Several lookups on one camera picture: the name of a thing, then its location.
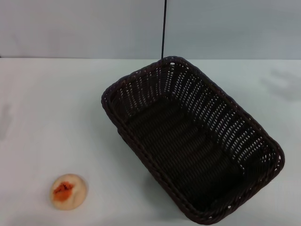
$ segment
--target white table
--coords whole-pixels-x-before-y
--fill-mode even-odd
[[[154,60],[0,59],[1,226],[190,226],[106,116],[104,90]],[[191,60],[280,143],[283,171],[217,226],[301,225],[301,61]],[[65,173],[88,183],[49,203]]]

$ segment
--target woven pattern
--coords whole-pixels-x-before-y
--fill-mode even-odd
[[[181,211],[210,225],[283,168],[264,129],[198,68],[167,57],[120,79],[103,107]]]

